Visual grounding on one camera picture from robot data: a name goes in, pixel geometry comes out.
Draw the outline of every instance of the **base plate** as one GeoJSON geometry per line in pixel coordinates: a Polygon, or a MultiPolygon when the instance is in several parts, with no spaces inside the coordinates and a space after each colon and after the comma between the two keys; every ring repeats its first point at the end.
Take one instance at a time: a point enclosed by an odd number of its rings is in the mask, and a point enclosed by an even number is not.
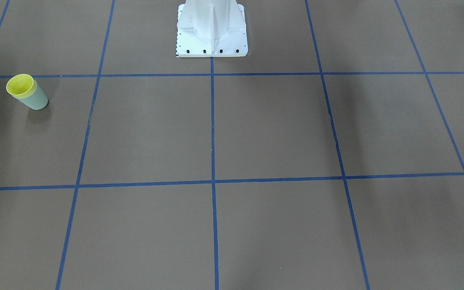
{"type": "MultiPolygon", "coordinates": [[[[178,18],[184,9],[182,4],[178,6],[178,18]]],[[[244,18],[244,6],[238,4],[241,15],[244,18]]],[[[176,56],[177,57],[238,57],[248,53],[246,31],[230,31],[224,38],[216,41],[215,51],[209,40],[202,39],[194,31],[177,32],[176,56]]]]}

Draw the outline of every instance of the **yellow cup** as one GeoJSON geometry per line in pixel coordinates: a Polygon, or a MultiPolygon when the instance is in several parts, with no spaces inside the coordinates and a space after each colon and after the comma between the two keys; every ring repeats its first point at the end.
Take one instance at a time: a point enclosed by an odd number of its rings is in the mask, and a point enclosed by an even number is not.
{"type": "Polygon", "coordinates": [[[33,110],[40,110],[48,104],[48,98],[31,75],[16,75],[7,82],[6,89],[9,94],[33,110]]]}

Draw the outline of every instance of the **white metal pedestal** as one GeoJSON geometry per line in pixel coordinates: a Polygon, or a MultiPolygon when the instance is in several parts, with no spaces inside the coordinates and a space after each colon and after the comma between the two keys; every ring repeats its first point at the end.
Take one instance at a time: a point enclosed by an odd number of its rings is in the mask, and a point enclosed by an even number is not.
{"type": "Polygon", "coordinates": [[[236,0],[186,0],[178,7],[179,57],[237,57],[248,53],[243,5],[236,0]]]}

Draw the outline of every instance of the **grid line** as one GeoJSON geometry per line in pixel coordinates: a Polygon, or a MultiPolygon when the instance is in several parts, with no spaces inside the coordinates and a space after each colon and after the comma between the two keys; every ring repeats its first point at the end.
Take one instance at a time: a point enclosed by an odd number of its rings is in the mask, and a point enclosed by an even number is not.
{"type": "Polygon", "coordinates": [[[114,14],[114,6],[116,4],[116,0],[112,0],[112,5],[110,6],[110,13],[108,17],[108,23],[107,23],[107,31],[105,33],[105,40],[103,41],[103,48],[101,50],[101,59],[99,61],[99,68],[98,68],[98,77],[96,78],[96,84],[94,85],[94,94],[92,96],[92,103],[91,103],[91,109],[89,112],[89,119],[87,121],[87,128],[85,129],[85,139],[83,140],[83,148],[81,151],[81,156],[80,156],[80,165],[79,165],[79,171],[78,175],[76,177],[76,184],[75,184],[75,189],[74,193],[72,194],[72,203],[71,203],[71,208],[70,208],[70,213],[69,213],[69,220],[68,220],[68,225],[66,229],[66,238],[64,240],[64,246],[62,249],[62,257],[60,259],[60,266],[58,269],[58,276],[57,276],[57,283],[55,286],[56,290],[60,290],[60,285],[62,283],[62,274],[63,274],[63,269],[64,265],[66,263],[66,255],[68,251],[68,245],[69,245],[69,238],[70,238],[70,230],[73,225],[73,218],[74,218],[74,212],[76,208],[76,200],[78,198],[78,191],[80,187],[80,180],[81,180],[81,173],[83,171],[83,162],[85,161],[85,152],[87,150],[87,143],[89,141],[89,133],[91,130],[91,118],[92,118],[92,113],[94,112],[94,104],[96,102],[96,97],[98,94],[98,88],[99,88],[99,80],[100,80],[100,75],[103,69],[103,62],[105,60],[105,51],[107,49],[107,41],[108,41],[108,36],[110,33],[110,26],[112,24],[112,15],[114,14]]]}
{"type": "MultiPolygon", "coordinates": [[[[464,74],[464,71],[459,71],[459,72],[427,72],[425,69],[425,66],[422,62],[422,59],[420,57],[420,54],[418,52],[418,48],[416,47],[414,40],[412,38],[411,32],[409,30],[409,27],[407,26],[407,22],[405,20],[405,17],[401,11],[401,8],[398,4],[398,0],[394,0],[394,2],[397,5],[398,11],[401,15],[402,21],[404,22],[405,28],[407,30],[407,33],[409,35],[409,38],[414,46],[416,55],[418,57],[418,60],[420,61],[420,65],[422,66],[421,72],[323,72],[322,65],[321,65],[321,60],[320,60],[320,55],[319,55],[319,50],[317,47],[317,41],[315,38],[315,31],[313,29],[313,22],[311,19],[311,12],[309,10],[309,4],[308,0],[305,0],[306,4],[306,9],[307,9],[307,15],[308,15],[308,20],[309,20],[309,25],[311,28],[311,35],[313,37],[313,44],[315,46],[315,53],[317,57],[317,63],[319,66],[319,72],[280,72],[280,73],[215,73],[214,72],[214,60],[213,58],[210,59],[210,73],[164,73],[164,74],[155,74],[155,73],[149,73],[149,74],[102,74],[102,68],[104,64],[104,58],[105,58],[105,51],[106,51],[106,46],[107,46],[107,41],[109,37],[109,32],[110,32],[110,27],[111,27],[111,22],[112,22],[112,15],[114,12],[114,5],[115,5],[116,0],[112,0],[112,5],[110,9],[110,15],[109,15],[109,20],[107,24],[107,31],[105,35],[105,40],[103,44],[103,49],[101,52],[101,60],[98,68],[98,73],[97,74],[66,74],[66,75],[33,75],[35,78],[75,78],[75,77],[95,77],[96,78],[96,83],[95,83],[95,88],[94,88],[94,94],[92,98],[92,103],[91,103],[91,109],[89,113],[89,119],[88,119],[88,124],[86,128],[86,133],[85,133],[85,139],[84,139],[84,144],[83,144],[83,150],[81,153],[81,160],[79,164],[79,172],[77,175],[76,179],[76,184],[73,185],[42,185],[42,186],[9,186],[9,187],[0,187],[0,191],[17,191],[17,190],[35,190],[35,189],[74,189],[73,197],[72,197],[72,205],[70,208],[70,217],[68,220],[68,228],[66,230],[66,238],[64,241],[64,247],[62,250],[62,258],[59,266],[59,273],[57,277],[57,283],[56,283],[56,289],[60,289],[60,284],[61,284],[61,279],[62,279],[62,273],[63,273],[63,266],[65,263],[66,259],[66,252],[68,248],[68,241],[70,237],[70,229],[72,226],[73,222],[73,217],[74,217],[74,212],[75,212],[75,207],[76,207],[76,200],[77,200],[77,193],[79,189],[87,189],[87,188],[98,188],[98,187],[130,187],[130,186],[165,186],[165,185],[190,185],[190,184],[211,184],[212,185],[212,208],[213,208],[213,233],[214,233],[214,282],[215,282],[215,290],[219,290],[219,264],[218,264],[218,224],[217,224],[217,200],[216,200],[216,184],[223,184],[223,183],[248,183],[248,182],[296,182],[296,181],[310,181],[310,180],[343,180],[344,184],[344,189],[346,192],[346,198],[348,201],[348,207],[350,210],[350,217],[352,219],[352,224],[354,228],[354,233],[356,237],[356,243],[359,251],[359,257],[361,261],[361,266],[363,270],[363,276],[365,278],[365,283],[366,283],[366,288],[367,290],[370,289],[369,281],[368,281],[368,275],[366,272],[366,266],[363,258],[363,251],[361,248],[361,243],[359,239],[359,233],[357,231],[357,225],[356,225],[356,220],[355,220],[355,215],[354,215],[354,210],[352,206],[352,201],[350,199],[350,192],[348,189],[348,182],[347,180],[355,180],[355,179],[374,179],[374,178],[421,178],[421,177],[432,177],[432,176],[464,176],[464,162],[462,160],[461,154],[459,153],[459,150],[457,148],[457,145],[455,143],[453,134],[450,131],[449,125],[446,121],[446,117],[443,114],[443,111],[441,109],[440,103],[437,99],[437,96],[435,94],[435,90],[433,88],[433,85],[431,83],[431,80],[429,79],[429,74],[436,74],[436,75],[448,75],[448,74],[464,74]],[[333,120],[333,114],[330,108],[330,103],[328,99],[328,93],[327,93],[327,88],[326,88],[326,83],[324,76],[325,75],[398,75],[398,74],[416,74],[416,75],[425,75],[427,78],[427,82],[429,83],[429,88],[431,89],[431,92],[433,94],[433,97],[435,99],[436,105],[438,107],[438,110],[440,112],[440,115],[442,116],[444,125],[446,127],[446,130],[449,133],[449,136],[451,138],[451,141],[453,143],[453,146],[455,148],[456,154],[459,158],[460,164],[462,165],[463,172],[440,172],[440,173],[409,173],[409,174],[380,174],[380,175],[368,175],[368,176],[347,176],[345,174],[344,170],[344,165],[343,161],[341,158],[341,152],[340,152],[340,147],[339,147],[339,142],[337,139],[337,134],[336,134],[336,129],[334,125],[334,120],[333,120]],[[297,178],[245,178],[245,179],[224,179],[224,180],[217,180],[215,178],[215,123],[214,123],[214,77],[242,77],[242,76],[270,76],[270,75],[320,75],[321,81],[322,81],[322,86],[324,89],[324,95],[325,95],[325,100],[327,104],[327,110],[330,116],[330,123],[331,123],[331,128],[333,131],[333,137],[336,143],[336,150],[337,150],[337,155],[338,155],[338,161],[341,169],[341,176],[316,176],[316,177],[297,177],[297,178]],[[92,118],[92,113],[94,111],[94,104],[96,101],[96,96],[98,92],[98,87],[99,87],[99,81],[102,77],[210,77],[211,80],[211,146],[212,146],[212,151],[211,151],[211,180],[183,180],[183,181],[171,181],[171,182],[136,182],[136,183],[108,183],[108,184],[81,184],[81,174],[83,171],[83,163],[85,160],[85,151],[87,149],[87,143],[88,143],[88,138],[89,138],[89,132],[90,132],[90,123],[91,123],[91,118],[92,118]]],[[[5,8],[2,12],[2,16],[0,18],[0,27],[2,26],[2,22],[5,18],[6,12],[8,10],[10,4],[10,0],[7,0],[5,8]]],[[[9,79],[13,76],[11,75],[0,75],[0,79],[9,79]]]]}
{"type": "MultiPolygon", "coordinates": [[[[427,178],[437,176],[464,176],[464,172],[436,172],[436,173],[404,173],[404,174],[377,174],[368,176],[345,176],[347,180],[354,179],[381,179],[381,178],[427,178]]],[[[217,179],[216,184],[225,183],[256,183],[256,182],[298,182],[319,180],[342,180],[342,176],[311,176],[288,178],[243,178],[243,179],[217,179]]],[[[191,185],[212,184],[212,180],[180,180],[157,182],[124,182],[124,183],[94,183],[80,184],[79,189],[97,189],[105,187],[140,187],[140,186],[166,186],[166,185],[191,185]]],[[[0,191],[33,191],[38,189],[74,189],[76,184],[65,185],[29,185],[29,186],[0,186],[0,191]]]]}
{"type": "Polygon", "coordinates": [[[446,128],[446,130],[447,130],[447,132],[449,134],[449,137],[451,138],[452,145],[454,147],[454,150],[456,151],[456,154],[457,154],[458,159],[459,159],[459,163],[461,164],[461,167],[462,167],[463,173],[464,173],[463,158],[461,157],[461,153],[459,152],[459,149],[458,149],[457,144],[456,144],[456,140],[454,139],[452,131],[451,131],[450,127],[449,127],[449,123],[447,123],[447,119],[446,119],[445,114],[443,113],[443,110],[441,108],[440,101],[438,100],[438,97],[436,96],[436,92],[434,90],[433,83],[431,82],[431,79],[429,78],[429,73],[425,69],[424,63],[422,61],[422,57],[420,56],[420,53],[418,52],[418,48],[416,47],[416,43],[414,42],[413,36],[411,35],[411,30],[409,29],[409,26],[407,25],[407,21],[406,21],[406,19],[404,17],[404,13],[402,12],[400,4],[398,3],[398,0],[394,0],[394,1],[395,1],[395,4],[396,4],[396,7],[398,9],[398,13],[400,13],[400,16],[402,18],[402,22],[403,22],[403,24],[404,24],[404,26],[406,28],[409,39],[411,40],[411,44],[413,45],[416,56],[418,57],[418,61],[420,62],[420,66],[422,66],[422,70],[424,72],[425,78],[427,79],[427,83],[429,84],[429,88],[431,89],[431,93],[433,94],[434,101],[436,103],[436,106],[438,107],[438,111],[439,111],[440,116],[441,116],[441,118],[443,120],[445,128],[446,128]]]}
{"type": "Polygon", "coordinates": [[[210,120],[211,120],[211,184],[212,224],[214,235],[214,289],[220,288],[218,252],[218,206],[216,202],[215,119],[214,119],[214,58],[210,58],[210,120]]]}
{"type": "MultiPolygon", "coordinates": [[[[215,77],[247,77],[247,76],[270,76],[270,75],[400,75],[418,74],[425,72],[257,72],[257,73],[214,73],[215,77]]],[[[464,75],[464,71],[457,72],[427,72],[427,74],[437,75],[464,75]]],[[[37,79],[54,79],[70,77],[210,77],[210,73],[123,73],[123,74],[39,74],[31,75],[37,79]]],[[[10,79],[13,75],[0,75],[0,79],[10,79]]]]}
{"type": "Polygon", "coordinates": [[[365,279],[365,286],[367,290],[370,290],[370,281],[368,280],[368,273],[366,271],[366,265],[365,265],[365,258],[363,256],[363,248],[361,246],[361,240],[359,238],[359,231],[357,230],[357,222],[356,222],[356,217],[354,213],[354,208],[352,206],[352,200],[350,198],[350,190],[348,189],[348,182],[346,179],[346,174],[345,174],[345,169],[343,165],[343,159],[341,158],[341,150],[339,147],[339,141],[338,141],[338,136],[336,134],[336,127],[334,125],[334,118],[332,114],[332,110],[330,108],[330,102],[328,99],[328,93],[327,93],[327,86],[325,83],[325,76],[323,73],[323,68],[322,68],[322,62],[320,59],[320,51],[318,50],[318,45],[316,41],[316,35],[315,35],[315,29],[313,27],[313,19],[311,18],[311,11],[309,10],[309,2],[308,0],[305,1],[305,6],[307,9],[307,17],[309,19],[309,27],[311,28],[311,35],[313,37],[313,44],[315,46],[315,53],[316,53],[316,60],[318,64],[318,68],[320,70],[320,77],[322,81],[322,86],[323,86],[323,94],[325,96],[325,102],[327,103],[327,111],[330,116],[330,127],[332,129],[333,137],[334,137],[334,142],[336,143],[336,153],[338,155],[338,161],[339,161],[339,167],[341,169],[341,179],[343,180],[343,186],[345,188],[345,194],[346,194],[346,200],[348,202],[348,209],[350,211],[350,219],[352,220],[352,228],[354,230],[354,236],[356,239],[356,244],[357,244],[357,251],[359,253],[359,262],[361,262],[361,269],[363,273],[363,277],[365,279]]]}

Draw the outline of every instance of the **cup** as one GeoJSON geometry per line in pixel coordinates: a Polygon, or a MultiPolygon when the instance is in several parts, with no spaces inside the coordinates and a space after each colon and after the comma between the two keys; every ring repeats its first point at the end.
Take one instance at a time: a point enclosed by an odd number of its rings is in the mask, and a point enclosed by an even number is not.
{"type": "Polygon", "coordinates": [[[9,94],[33,110],[40,110],[48,104],[48,98],[31,75],[16,75],[7,82],[6,88],[9,94]]]}

